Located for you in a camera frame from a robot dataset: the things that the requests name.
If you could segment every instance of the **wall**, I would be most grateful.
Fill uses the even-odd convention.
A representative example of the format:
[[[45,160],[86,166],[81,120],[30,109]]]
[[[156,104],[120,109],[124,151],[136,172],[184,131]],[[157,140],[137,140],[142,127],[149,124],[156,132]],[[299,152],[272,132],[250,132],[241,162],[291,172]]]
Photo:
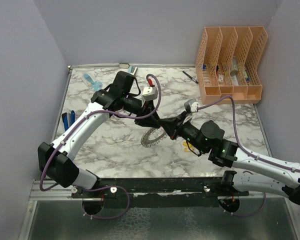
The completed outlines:
[[[267,32],[257,108],[273,156],[300,163],[300,0],[284,0]]]
[[[0,0],[0,240],[18,238],[67,73],[32,0]]]
[[[82,65],[194,64],[204,27],[267,26],[281,1],[34,2],[68,65]]]

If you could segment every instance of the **metal frame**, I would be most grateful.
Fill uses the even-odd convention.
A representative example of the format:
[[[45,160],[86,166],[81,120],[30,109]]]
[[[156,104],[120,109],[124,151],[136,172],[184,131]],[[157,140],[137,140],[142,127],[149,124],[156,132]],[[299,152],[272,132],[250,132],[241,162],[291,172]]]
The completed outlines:
[[[193,64],[179,65],[179,64],[137,64],[137,63],[132,64],[131,63],[130,65],[141,67],[141,68],[142,67],[144,67],[144,68],[162,68],[162,67],[193,68],[194,67]],[[71,79],[71,75],[72,75],[72,69],[74,69],[74,68],[97,68],[97,67],[99,67],[99,68],[112,67],[113,68],[113,67],[119,67],[119,64],[85,64],[85,65],[68,66],[69,72],[68,72],[68,77],[67,77],[67,81],[66,81],[66,86],[65,86],[65,89],[64,89],[64,92],[62,95],[62,100],[61,100],[61,104],[59,107],[57,120],[56,120],[56,124],[54,126],[51,141],[53,141],[55,139],[55,136],[57,134],[60,116],[61,116],[62,109],[63,109],[64,103],[66,100],[66,95],[67,95],[67,91],[68,91],[68,87],[69,87],[69,83],[70,83],[70,79]],[[265,130],[263,128],[257,106],[255,104],[254,104],[254,110],[256,112],[256,115],[257,115],[257,118],[258,118],[258,121],[260,124],[261,132],[262,132],[262,135],[264,138],[264,142],[265,142],[267,151],[268,151],[269,155],[272,157],[272,152],[271,152],[268,140],[267,140],[267,136],[266,136]],[[38,201],[77,201],[77,200],[81,201],[82,200],[82,198],[77,198],[77,199],[71,198],[72,193],[71,193],[70,187],[68,187],[68,188],[56,187],[53,190],[50,190],[48,192],[41,192],[39,189],[39,183],[40,183],[40,181],[38,181],[38,180],[33,181],[27,210],[26,210],[25,217],[24,217],[22,227],[20,230],[19,240],[25,240],[25,239],[28,239],[28,237],[29,237]],[[44,182],[46,187],[48,187],[48,185],[51,185],[53,183],[55,183],[53,180],[46,180]],[[267,198],[282,198],[282,196],[278,196],[275,194],[269,194],[269,193],[266,196],[267,196]],[[240,198],[263,198],[263,194],[260,192],[250,192],[249,196],[241,196]],[[84,200],[85,201],[100,201],[100,198],[85,198]],[[291,222],[292,222],[295,234],[296,234],[297,238],[300,239],[300,220],[294,213],[294,211],[292,209],[292,205],[289,202],[289,200],[285,199],[285,202],[287,205],[289,215],[291,217]]]

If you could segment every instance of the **white marble surface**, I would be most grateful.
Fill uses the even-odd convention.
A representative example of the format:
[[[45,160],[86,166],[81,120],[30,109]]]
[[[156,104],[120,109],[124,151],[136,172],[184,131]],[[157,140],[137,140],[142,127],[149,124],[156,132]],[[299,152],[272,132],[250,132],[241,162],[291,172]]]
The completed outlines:
[[[93,92],[82,82],[81,76],[90,73],[103,86],[110,84],[118,68],[77,68],[66,93],[62,112],[75,111],[78,118],[90,102]],[[137,79],[141,89],[146,86],[148,73],[157,76],[162,87],[162,100],[158,110],[161,118],[173,117],[184,110],[184,102],[190,98],[200,100],[199,86],[182,73],[186,71],[196,76],[194,68],[139,68]],[[199,111],[192,124],[197,128],[213,120],[225,131],[224,137],[235,141],[232,108],[230,105],[214,105]],[[236,124],[241,143],[260,154],[267,155],[258,118],[252,104],[236,106]],[[185,152],[184,140],[163,139],[151,148],[144,148],[140,139],[148,128],[134,124],[132,119],[111,117],[102,124],[86,141],[74,160],[82,169],[87,169],[100,177],[146,178],[146,177],[206,177],[222,176],[225,167],[213,165],[208,154],[200,157]],[[59,121],[57,136],[64,132],[62,120]]]

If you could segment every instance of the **marker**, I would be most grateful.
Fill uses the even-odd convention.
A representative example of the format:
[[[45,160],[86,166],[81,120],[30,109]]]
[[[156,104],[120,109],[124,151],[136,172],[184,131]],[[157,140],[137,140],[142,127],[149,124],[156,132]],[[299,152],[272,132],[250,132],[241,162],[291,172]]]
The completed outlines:
[[[190,76],[188,73],[186,73],[185,71],[182,71],[188,78],[190,78],[192,81],[194,81],[196,84],[198,84],[199,82],[197,80],[195,80],[192,76]]]

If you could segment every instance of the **purple cable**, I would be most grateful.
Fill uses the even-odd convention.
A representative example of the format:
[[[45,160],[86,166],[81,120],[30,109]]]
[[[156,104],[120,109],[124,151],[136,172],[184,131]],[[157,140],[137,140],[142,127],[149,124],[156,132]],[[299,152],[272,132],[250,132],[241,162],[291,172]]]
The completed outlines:
[[[97,188],[97,189],[85,189],[83,188],[83,190],[87,191],[87,192],[97,192],[97,191],[101,191],[101,190],[105,190],[105,189],[109,189],[109,188],[118,188],[118,189],[122,189],[128,199],[128,202],[126,204],[126,207],[124,209],[123,212],[119,213],[118,215],[115,215],[115,216],[95,216],[95,215],[89,215],[86,213],[86,210],[85,210],[85,207],[84,205],[82,204],[82,211],[84,212],[85,215],[89,216],[90,218],[94,218],[94,219],[107,219],[107,220],[110,220],[110,219],[116,219],[116,218],[119,218],[121,217],[123,214],[125,214],[128,209],[129,209],[129,205],[130,205],[130,197],[129,197],[129,193],[126,189],[124,189],[122,186],[104,186],[104,187],[100,187],[100,188]]]
[[[226,96],[223,96],[222,98],[218,99],[217,101],[213,102],[213,103],[210,103],[210,104],[207,104],[207,105],[204,105],[204,106],[200,106],[197,108],[197,110],[202,110],[202,109],[206,109],[212,105],[215,105],[219,102],[221,102],[222,100],[226,99],[226,98],[230,98],[231,100],[231,103],[232,103],[232,114],[233,114],[233,129],[234,129],[234,135],[235,135],[235,139],[236,139],[236,143],[238,144],[239,148],[245,152],[248,156],[251,156],[253,158],[257,158],[256,155],[250,153],[249,151],[247,151],[240,143],[239,141],[239,137],[238,137],[238,132],[237,132],[237,127],[236,127],[236,109],[235,109],[235,101],[234,99],[232,98],[232,96],[230,95],[226,95]],[[264,159],[262,157],[258,157],[257,158],[258,160],[264,162],[264,163],[267,163],[267,164],[270,164],[270,165],[273,165],[273,166],[276,166],[278,168],[282,168],[282,169],[285,169],[285,170],[289,170],[289,171],[293,171],[292,167],[289,167],[289,166],[284,166],[284,165],[281,165],[279,163],[276,163],[276,162],[272,162],[272,161],[269,161],[267,159]]]
[[[243,174],[244,174],[244,173],[249,173],[249,174],[253,175],[253,173],[250,172],[250,171],[243,171],[242,173],[243,173]],[[255,212],[252,212],[252,213],[249,213],[249,214],[246,214],[246,215],[235,214],[235,213],[233,213],[233,212],[226,211],[225,209],[223,209],[223,211],[224,211],[226,214],[229,214],[229,215],[231,215],[231,216],[238,217],[238,218],[252,217],[252,216],[258,214],[259,212],[261,212],[261,211],[264,209],[264,207],[265,207],[265,205],[266,205],[266,199],[267,199],[267,196],[266,196],[266,193],[264,192],[264,193],[263,193],[263,202],[262,202],[262,205],[259,207],[259,209],[258,209],[257,211],[255,211]]]
[[[138,120],[138,119],[146,119],[148,117],[150,117],[151,115],[153,115],[159,108],[159,105],[161,103],[161,86],[160,86],[160,83],[159,83],[159,80],[157,79],[156,76],[154,76],[153,74],[148,74],[145,78],[148,80],[149,77],[152,77],[155,82],[156,82],[156,85],[158,87],[158,102],[155,106],[155,108],[150,112],[148,113],[147,115],[144,115],[144,116],[128,116],[128,115],[124,115],[124,114],[121,114],[121,113],[118,113],[118,112],[115,112],[115,111],[109,111],[109,110],[97,110],[97,111],[93,111],[93,112],[90,112],[88,113],[86,116],[87,118],[82,118],[72,129],[71,131],[64,137],[63,141],[66,142],[69,137],[74,133],[74,131],[87,119],[89,119],[89,117],[91,117],[92,115],[94,114],[99,114],[99,113],[108,113],[108,114],[112,114],[112,115],[116,115],[116,116],[120,116],[122,118],[127,118],[127,119],[135,119],[135,120]],[[48,191],[52,188],[54,188],[55,186],[58,185],[58,183],[55,183],[53,184],[52,186],[48,187],[48,188],[44,188],[43,187],[43,184],[44,184],[44,179],[46,178],[46,175],[47,175],[47,170],[48,170],[48,167],[52,161],[52,159],[54,158],[54,156],[56,155],[56,153],[58,152],[58,150],[62,147],[63,145],[60,143],[56,148],[55,150],[52,152],[51,156],[49,157],[48,161],[46,162],[45,166],[44,166],[44,169],[42,171],[42,175],[41,175],[41,178],[40,178],[40,184],[39,184],[39,188],[42,192],[45,192],[45,191]]]

